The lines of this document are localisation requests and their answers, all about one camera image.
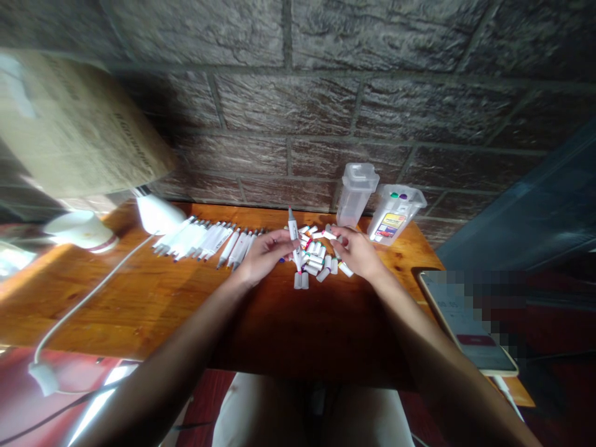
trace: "person's leg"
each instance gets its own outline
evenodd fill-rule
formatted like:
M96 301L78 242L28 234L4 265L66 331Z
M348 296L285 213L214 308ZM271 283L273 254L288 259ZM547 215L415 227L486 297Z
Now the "person's leg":
M215 423L213 447L307 445L300 400L289 382L239 372Z
M395 390L341 386L325 411L323 447L414 447Z

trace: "desk surface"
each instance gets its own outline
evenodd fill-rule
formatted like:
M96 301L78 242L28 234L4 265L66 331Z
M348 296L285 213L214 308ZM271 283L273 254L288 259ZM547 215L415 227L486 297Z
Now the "desk surface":
M287 211L221 205L181 204L200 219L232 221L249 228L275 229ZM299 226L333 223L335 215L294 212ZM147 237L135 204L128 202L105 219L120 237L100 255L59 246L0 285L0 344L34 346L135 246ZM366 228L369 218L362 218ZM327 248L331 245L323 240ZM399 277L422 309L432 312L412 273L443 265L411 223L391 247L377 245L385 265ZM145 359L230 274L208 262L157 258L143 247L74 314L47 348L97 356ZM372 287L342 272L323 283L311 278L308 291L294 290L293 263L279 264L246 300L215 350L210 367L257 374L349 381L413 389L395 335ZM519 405L534 405L517 378L507 379Z

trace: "forearm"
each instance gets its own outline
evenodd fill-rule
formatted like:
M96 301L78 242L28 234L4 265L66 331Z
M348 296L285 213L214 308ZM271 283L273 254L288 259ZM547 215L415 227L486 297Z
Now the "forearm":
M237 275L226 280L118 387L77 445L157 445L188 400L248 290Z
M540 445L486 378L389 271L372 281L443 433L460 445Z

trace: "pile of marker caps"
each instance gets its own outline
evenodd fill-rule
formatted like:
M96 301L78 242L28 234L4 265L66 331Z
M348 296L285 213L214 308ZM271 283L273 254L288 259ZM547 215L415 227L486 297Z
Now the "pile of marker caps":
M174 231L162 236L153 245L153 252L158 256L172 256L174 262L183 258L206 262L230 239L219 257L217 268L228 261L226 267L232 266L232 270L236 270L255 241L257 231L249 232L245 228L241 233L240 228L234 231L235 227L236 224L231 222L211 223L210 220L197 220L191 216Z
M315 276L318 282L323 282L329 274L337 274L338 270L343 271L348 277L354 274L338 254L336 257L328 255L325 245L320 241L315 242L321 238L337 239L331 232L331 225L327 224L322 231L319 231L316 225L306 225L298 230L298 234L302 247L302 272L296 272L294 275L294 289L309 288L309 275L304 273Z

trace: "white cable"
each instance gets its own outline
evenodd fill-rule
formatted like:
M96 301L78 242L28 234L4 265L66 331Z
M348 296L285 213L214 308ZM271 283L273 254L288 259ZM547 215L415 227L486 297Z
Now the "white cable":
M515 412L517 413L517 415L520 417L520 419L523 422L525 422L525 420L523 419L522 414L520 413L520 409L515 404L515 401L513 400L513 397L511 396L511 393L509 393L509 386L507 386L507 383L505 383L505 381L503 380L503 378L501 376L492 376L491 379L492 379L493 382L495 382L495 385L497 386L497 388L499 388L499 390L501 391L501 393L505 396L505 398L511 404L511 406L513 407L513 409L515 410Z
M421 440L418 436L414 435L412 432L410 432L410 434L412 435L412 438L417 440L422 445L422 447L430 447L428 444L426 444L423 440Z
M132 255L134 255L139 249L141 249L141 247L143 245L145 245L147 242L149 242L156 234L157 234L157 232L155 232L154 234L150 235L147 239L145 239L139 245L137 245L137 247L134 250L132 250L129 254L127 254L124 257L124 259L122 261L120 261L120 263L116 267L114 267L114 269L110 273L108 273L108 275L97 285L97 287L95 287L95 289L93 289L85 298L83 298L81 300L81 302L79 304L77 304L76 306L74 306L70 310L70 312L68 312L64 317L62 317L60 319L60 321L58 323L56 323L54 325L54 327L48 331L48 333L39 342L39 345L37 345L37 349L35 350L35 354L34 354L34 357L33 357L33 363L34 364L37 364L37 363L40 362L39 357L41 355L41 352L42 352L42 349L43 349L44 345L48 342L48 340L52 337L52 335L54 335L54 333L60 328L60 326L62 326L66 320L68 320L70 317L72 317L72 315L77 310L79 310L80 308L82 308L82 306L84 306L87 303L87 301L89 301L93 297L93 295L95 295L95 293L98 290L100 290L105 285L105 283L107 283L109 281L109 279L118 271L118 269L120 269L120 267L122 267L124 265L124 263L126 261L128 261ZM89 391L61 391L61 390L57 390L56 392L58 392L60 394L86 394Z

